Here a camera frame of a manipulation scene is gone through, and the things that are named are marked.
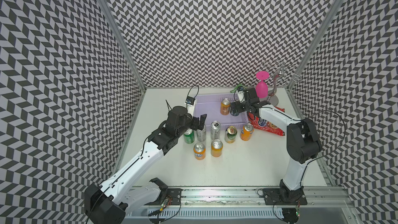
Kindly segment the orange fanta can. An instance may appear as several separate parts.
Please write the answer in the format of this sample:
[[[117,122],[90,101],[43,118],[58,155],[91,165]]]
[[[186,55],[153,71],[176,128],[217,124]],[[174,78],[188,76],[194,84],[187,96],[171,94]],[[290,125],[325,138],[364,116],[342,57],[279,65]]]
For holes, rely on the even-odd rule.
[[[241,133],[240,133],[240,138],[243,141],[249,141],[252,137],[252,134],[254,132],[254,127],[252,124],[247,123],[242,127]]]
[[[203,160],[206,155],[206,147],[203,143],[198,142],[193,147],[194,156],[197,160]]]

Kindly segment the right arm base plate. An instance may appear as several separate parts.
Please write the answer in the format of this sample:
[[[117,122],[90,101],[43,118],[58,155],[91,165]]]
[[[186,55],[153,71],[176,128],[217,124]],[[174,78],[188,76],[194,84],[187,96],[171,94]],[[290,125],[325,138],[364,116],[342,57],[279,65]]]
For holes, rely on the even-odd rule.
[[[304,190],[288,190],[285,188],[263,188],[262,193],[266,205],[308,205]]]

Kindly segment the white monster can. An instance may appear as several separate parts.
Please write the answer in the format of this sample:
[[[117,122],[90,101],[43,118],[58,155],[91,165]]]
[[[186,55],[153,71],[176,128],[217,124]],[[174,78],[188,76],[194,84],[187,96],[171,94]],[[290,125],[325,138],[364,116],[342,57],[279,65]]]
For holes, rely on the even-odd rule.
[[[206,142],[206,127],[203,129],[197,129],[197,138],[199,142]]]
[[[211,140],[220,139],[221,124],[218,121],[213,121],[210,125],[210,138]]]

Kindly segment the lavender plastic basket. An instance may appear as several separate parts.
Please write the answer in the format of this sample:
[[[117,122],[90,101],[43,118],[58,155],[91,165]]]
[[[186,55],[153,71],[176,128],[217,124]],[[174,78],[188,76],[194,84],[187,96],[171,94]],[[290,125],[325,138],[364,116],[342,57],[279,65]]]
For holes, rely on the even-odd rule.
[[[234,102],[235,99],[238,100],[238,97],[234,96],[233,93],[201,94],[196,97],[194,116],[200,117],[203,114],[207,115],[205,120],[206,131],[210,131],[211,123],[214,121],[218,121],[221,124],[222,130],[225,130],[231,125],[239,130],[248,123],[246,113],[240,113],[238,116],[221,114],[221,102],[224,99]]]

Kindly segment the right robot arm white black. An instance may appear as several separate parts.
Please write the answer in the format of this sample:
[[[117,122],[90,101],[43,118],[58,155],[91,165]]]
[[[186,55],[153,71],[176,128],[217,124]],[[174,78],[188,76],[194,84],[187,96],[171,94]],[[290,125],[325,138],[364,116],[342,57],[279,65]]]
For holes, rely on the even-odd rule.
[[[237,92],[238,100],[231,103],[236,113],[247,112],[253,116],[270,121],[285,132],[286,148],[290,156],[284,178],[275,193],[264,190],[267,205],[281,203],[293,205],[303,202],[303,179],[308,165],[316,160],[322,150],[315,123],[308,119],[298,119],[274,107],[267,101],[260,101],[256,89],[251,87]]]

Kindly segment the orange soda can back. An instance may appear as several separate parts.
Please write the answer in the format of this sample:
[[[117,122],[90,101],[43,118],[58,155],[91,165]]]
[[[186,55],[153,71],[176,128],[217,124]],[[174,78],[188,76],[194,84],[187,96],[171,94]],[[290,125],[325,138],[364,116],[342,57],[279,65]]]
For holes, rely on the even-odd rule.
[[[225,98],[221,101],[220,113],[222,115],[228,115],[230,113],[231,102],[229,99]]]

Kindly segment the green soda can silver top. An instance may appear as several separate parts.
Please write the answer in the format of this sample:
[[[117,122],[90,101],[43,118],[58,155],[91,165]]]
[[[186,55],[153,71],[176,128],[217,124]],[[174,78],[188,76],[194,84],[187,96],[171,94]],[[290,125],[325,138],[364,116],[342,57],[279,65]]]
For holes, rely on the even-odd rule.
[[[194,131],[192,129],[188,129],[184,134],[183,134],[184,141],[187,144],[192,144],[195,142],[195,135]]]

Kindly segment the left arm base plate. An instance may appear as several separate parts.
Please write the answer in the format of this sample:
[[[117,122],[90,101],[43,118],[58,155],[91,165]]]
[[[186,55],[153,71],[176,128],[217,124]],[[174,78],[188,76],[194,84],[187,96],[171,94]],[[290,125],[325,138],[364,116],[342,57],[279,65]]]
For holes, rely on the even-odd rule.
[[[158,198],[150,203],[147,203],[148,206],[153,205],[161,205],[168,199],[170,201],[169,205],[180,205],[181,204],[181,188],[168,188],[167,190],[162,189]]]

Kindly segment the green can gold top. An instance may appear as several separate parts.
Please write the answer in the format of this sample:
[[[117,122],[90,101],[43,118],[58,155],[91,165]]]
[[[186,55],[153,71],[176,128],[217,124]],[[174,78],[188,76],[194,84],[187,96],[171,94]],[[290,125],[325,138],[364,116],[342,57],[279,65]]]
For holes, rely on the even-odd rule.
[[[229,143],[232,144],[235,142],[237,137],[237,129],[235,126],[231,125],[229,127],[226,128],[226,133],[224,136],[224,140]]]

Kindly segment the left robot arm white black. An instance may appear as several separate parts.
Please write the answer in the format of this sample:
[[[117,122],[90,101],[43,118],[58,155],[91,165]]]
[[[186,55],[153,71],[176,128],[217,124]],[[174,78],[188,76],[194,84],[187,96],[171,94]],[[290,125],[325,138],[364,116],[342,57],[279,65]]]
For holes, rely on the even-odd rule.
[[[155,178],[146,186],[132,187],[145,172],[163,158],[188,130],[205,127],[205,114],[193,116],[186,107],[175,106],[145,140],[142,149],[118,172],[84,192],[84,213],[94,224],[120,224],[127,214],[157,200],[163,189]]]

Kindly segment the orange schweppes can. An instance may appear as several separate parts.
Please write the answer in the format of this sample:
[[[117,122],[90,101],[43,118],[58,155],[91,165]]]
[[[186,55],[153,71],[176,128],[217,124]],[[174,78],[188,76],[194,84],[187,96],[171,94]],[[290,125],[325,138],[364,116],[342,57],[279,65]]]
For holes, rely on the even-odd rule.
[[[222,155],[223,143],[219,139],[214,139],[211,142],[211,155],[213,157],[220,157]]]

